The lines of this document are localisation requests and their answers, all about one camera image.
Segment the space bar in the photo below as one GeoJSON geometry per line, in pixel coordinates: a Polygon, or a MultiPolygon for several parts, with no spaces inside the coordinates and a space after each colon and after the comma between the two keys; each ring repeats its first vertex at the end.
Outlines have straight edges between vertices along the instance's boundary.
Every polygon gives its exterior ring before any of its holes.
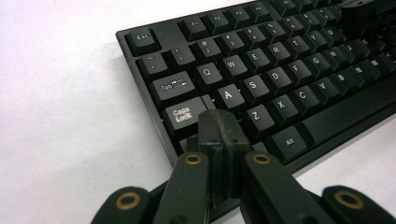
{"type": "Polygon", "coordinates": [[[309,147],[316,147],[395,102],[396,76],[392,75],[299,122],[296,128],[309,147]]]}

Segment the keyboard frame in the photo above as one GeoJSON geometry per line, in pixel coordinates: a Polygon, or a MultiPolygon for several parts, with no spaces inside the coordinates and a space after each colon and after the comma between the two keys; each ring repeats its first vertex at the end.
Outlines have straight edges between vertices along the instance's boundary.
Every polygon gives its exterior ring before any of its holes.
{"type": "MultiPolygon", "coordinates": [[[[128,63],[128,66],[129,66],[131,72],[132,72],[136,86],[139,89],[139,92],[143,98],[145,105],[146,105],[146,108],[148,110],[151,121],[155,127],[155,130],[156,130],[162,144],[163,144],[163,149],[165,150],[165,153],[166,153],[172,166],[174,166],[177,161],[176,150],[175,150],[175,148],[172,144],[172,141],[169,138],[168,133],[163,125],[160,113],[157,110],[153,100],[151,99],[148,85],[146,84],[145,80],[142,78],[142,75],[141,75],[139,69],[137,68],[136,61],[138,59],[140,59],[141,56],[135,57],[132,54],[132,52],[126,42],[125,36],[129,33],[130,30],[132,30],[134,28],[148,27],[149,29],[152,29],[155,31],[155,35],[157,36],[157,39],[158,39],[160,45],[167,47],[166,49],[162,48],[161,50],[157,50],[161,54],[164,54],[170,48],[177,47],[180,45],[190,46],[196,42],[196,41],[191,41],[191,42],[187,41],[177,26],[177,24],[179,22],[182,22],[185,18],[188,18],[190,16],[203,17],[208,12],[217,11],[217,10],[225,11],[229,7],[236,7],[236,6],[245,7],[249,3],[252,3],[252,2],[246,2],[243,4],[231,5],[228,7],[216,8],[216,9],[208,10],[205,12],[190,14],[190,15],[184,16],[184,17],[179,17],[179,18],[175,18],[175,19],[171,19],[171,20],[167,20],[167,21],[159,21],[159,22],[155,22],[152,24],[137,26],[137,27],[133,27],[130,29],[116,32],[116,37],[119,41],[123,55],[126,59],[126,62],[128,63]],[[169,34],[172,32],[174,34],[176,34],[176,36],[171,36],[171,35],[164,36],[165,34],[169,34]]],[[[260,2],[262,2],[267,8],[268,7],[273,8],[271,6],[271,4],[269,3],[269,0],[261,0],[260,2]]],[[[271,16],[274,21],[278,21],[282,18],[275,10],[271,10],[271,9],[269,9],[269,10],[270,10],[271,16]]],[[[240,29],[235,29],[235,30],[232,30],[232,32],[238,32],[245,28],[246,27],[243,27],[240,29]]],[[[219,35],[211,35],[210,38],[216,38],[219,35]]],[[[365,120],[359,122],[357,125],[339,133],[338,135],[336,135],[334,138],[330,139],[326,143],[324,143],[318,147],[315,147],[313,150],[310,150],[308,153],[304,154],[302,157],[298,158],[297,160],[288,163],[287,165],[285,165],[285,167],[290,171],[291,174],[294,174],[297,171],[303,169],[308,164],[323,157],[327,153],[333,151],[337,147],[340,147],[345,142],[347,142],[350,139],[356,137],[357,135],[367,131],[368,129],[370,129],[371,127],[376,125],[377,123],[392,116],[395,113],[396,113],[396,104],[390,105],[390,106],[384,108],[383,110],[381,110],[380,112],[372,115],[368,119],[365,119],[365,120]]],[[[238,205],[239,205],[239,200],[230,200],[228,202],[221,204],[216,209],[211,209],[210,213],[209,213],[210,222],[213,222],[214,220],[224,216],[231,210],[238,207],[238,205]]]]}

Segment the black keyboard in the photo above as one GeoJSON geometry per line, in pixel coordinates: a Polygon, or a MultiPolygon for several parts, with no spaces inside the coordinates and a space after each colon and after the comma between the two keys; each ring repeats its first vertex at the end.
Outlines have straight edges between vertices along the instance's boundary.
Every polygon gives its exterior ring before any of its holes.
{"type": "Polygon", "coordinates": [[[351,37],[340,2],[261,0],[117,32],[169,161],[208,109],[233,112],[291,173],[393,115],[396,29],[351,37]]]}

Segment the white surface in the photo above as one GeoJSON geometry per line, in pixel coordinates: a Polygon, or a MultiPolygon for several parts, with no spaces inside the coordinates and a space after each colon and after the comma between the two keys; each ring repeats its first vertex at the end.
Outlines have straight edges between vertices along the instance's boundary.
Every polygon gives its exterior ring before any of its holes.
{"type": "MultiPolygon", "coordinates": [[[[242,2],[1,1],[0,222],[89,223],[114,190],[166,180],[115,33],[242,2]]],[[[370,132],[298,180],[315,193],[348,185],[396,216],[396,118],[370,132]]],[[[243,222],[236,211],[217,223],[243,222]]]]}

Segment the keyboard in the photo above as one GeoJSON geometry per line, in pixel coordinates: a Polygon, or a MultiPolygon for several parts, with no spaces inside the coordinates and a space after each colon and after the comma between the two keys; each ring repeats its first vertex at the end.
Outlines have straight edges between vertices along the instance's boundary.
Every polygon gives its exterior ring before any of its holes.
{"type": "Polygon", "coordinates": [[[261,0],[117,32],[169,161],[209,109],[291,173],[395,114],[396,29],[354,37],[340,3],[261,0]]]}

